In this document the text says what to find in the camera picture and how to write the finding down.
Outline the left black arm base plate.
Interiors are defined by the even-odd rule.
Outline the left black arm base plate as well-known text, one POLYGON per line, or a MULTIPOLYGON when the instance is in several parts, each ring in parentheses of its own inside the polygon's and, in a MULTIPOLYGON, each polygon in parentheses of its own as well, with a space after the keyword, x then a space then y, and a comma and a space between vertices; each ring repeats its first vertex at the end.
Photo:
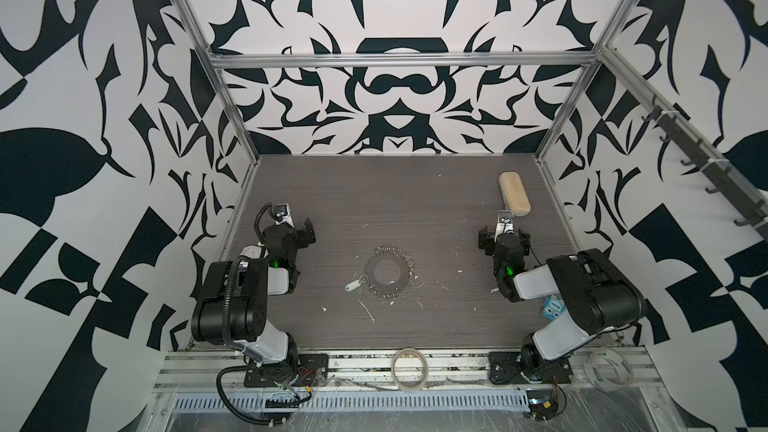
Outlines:
POLYGON ((284 361, 264 366, 253 366, 246 372, 246 388, 266 388, 279 384, 312 387, 327 378, 328 354, 302 353, 288 356, 284 361))

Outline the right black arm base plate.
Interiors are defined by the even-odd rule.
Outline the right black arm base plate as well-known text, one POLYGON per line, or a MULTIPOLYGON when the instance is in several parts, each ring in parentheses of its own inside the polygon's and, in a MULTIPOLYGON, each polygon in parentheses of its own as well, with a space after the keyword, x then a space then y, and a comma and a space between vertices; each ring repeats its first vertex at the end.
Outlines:
POLYGON ((573 369, 568 357, 550 361, 534 348, 524 347, 520 351, 490 352, 488 360, 488 380, 493 385, 571 383, 573 369))

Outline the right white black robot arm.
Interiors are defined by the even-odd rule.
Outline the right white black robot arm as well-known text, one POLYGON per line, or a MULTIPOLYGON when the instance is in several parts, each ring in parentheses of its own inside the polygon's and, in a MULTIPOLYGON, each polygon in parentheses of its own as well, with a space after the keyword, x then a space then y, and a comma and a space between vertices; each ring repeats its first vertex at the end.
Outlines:
POLYGON ((478 247, 493 258, 499 292, 510 302, 553 296, 564 303, 548 325, 525 336, 519 352, 489 354, 489 380, 495 385, 563 378, 576 350, 604 333, 635 326, 646 315, 639 289, 598 249, 554 256, 526 269, 530 245, 523 231, 484 227, 478 247))

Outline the mint green key tag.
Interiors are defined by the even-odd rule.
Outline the mint green key tag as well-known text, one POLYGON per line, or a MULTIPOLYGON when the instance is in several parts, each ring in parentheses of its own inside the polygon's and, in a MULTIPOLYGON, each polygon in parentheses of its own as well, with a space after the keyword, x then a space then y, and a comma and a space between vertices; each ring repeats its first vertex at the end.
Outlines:
POLYGON ((347 283, 345 285, 344 289, 345 289, 345 291, 347 293, 351 293, 351 292, 354 292, 354 291, 357 291, 357 290, 361 289, 366 284, 367 284, 366 278, 365 277, 359 277, 359 278, 357 278, 357 279, 347 283))

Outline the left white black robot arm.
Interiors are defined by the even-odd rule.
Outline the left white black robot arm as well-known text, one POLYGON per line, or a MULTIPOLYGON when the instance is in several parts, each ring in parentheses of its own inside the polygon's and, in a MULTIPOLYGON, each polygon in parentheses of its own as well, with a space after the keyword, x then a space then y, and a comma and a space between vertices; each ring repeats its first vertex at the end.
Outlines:
POLYGON ((268 298, 291 294, 300 275, 298 251, 316 242, 312 221, 267 227, 265 242, 246 248, 233 261, 209 267, 191 319, 197 342, 223 345, 261 366, 298 366, 293 337, 267 318, 268 298))

